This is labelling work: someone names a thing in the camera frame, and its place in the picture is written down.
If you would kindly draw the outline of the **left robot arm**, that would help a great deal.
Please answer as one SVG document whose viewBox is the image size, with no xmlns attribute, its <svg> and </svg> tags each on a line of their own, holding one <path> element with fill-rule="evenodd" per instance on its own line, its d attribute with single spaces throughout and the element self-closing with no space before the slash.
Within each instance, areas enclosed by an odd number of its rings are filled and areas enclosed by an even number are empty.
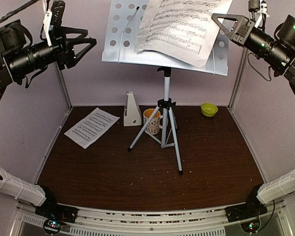
<svg viewBox="0 0 295 236">
<path fill-rule="evenodd" d="M 49 64 L 60 70 L 74 67 L 97 44 L 88 38 L 88 30 L 52 24 L 46 39 L 32 43 L 32 35 L 16 20 L 0 28 L 0 100 L 8 85 L 22 84 L 28 74 L 38 76 Z M 22 199 L 35 207 L 35 212 L 48 219 L 62 217 L 63 211 L 48 187 L 30 184 L 10 176 L 0 167 L 0 192 Z"/>
</svg>

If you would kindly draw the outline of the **sheet music page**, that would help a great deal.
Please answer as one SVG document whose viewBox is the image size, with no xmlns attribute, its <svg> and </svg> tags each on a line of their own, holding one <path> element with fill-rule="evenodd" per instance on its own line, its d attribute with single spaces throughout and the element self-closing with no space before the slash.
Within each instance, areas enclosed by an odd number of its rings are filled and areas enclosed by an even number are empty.
<svg viewBox="0 0 295 236">
<path fill-rule="evenodd" d="M 82 148 L 87 149 L 118 120 L 119 117 L 96 108 L 64 134 Z"/>
<path fill-rule="evenodd" d="M 134 51 L 156 51 L 202 67 L 219 33 L 212 15 L 228 13 L 231 4 L 230 0 L 150 0 Z"/>
</svg>

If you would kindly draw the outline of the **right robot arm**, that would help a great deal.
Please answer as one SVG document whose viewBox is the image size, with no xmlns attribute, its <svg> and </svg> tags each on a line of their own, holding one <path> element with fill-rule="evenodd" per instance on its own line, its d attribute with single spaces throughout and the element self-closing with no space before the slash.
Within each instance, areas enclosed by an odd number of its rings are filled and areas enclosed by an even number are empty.
<svg viewBox="0 0 295 236">
<path fill-rule="evenodd" d="M 218 14 L 212 20 L 235 44 L 262 58 L 274 71 L 284 76 L 295 95 L 295 18 L 288 15 L 274 34 L 269 36 L 255 26 L 255 21 L 243 15 Z M 269 183 L 255 186 L 246 202 L 225 209 L 230 222 L 258 217 L 267 213 L 266 205 L 295 192 L 295 169 Z"/>
</svg>

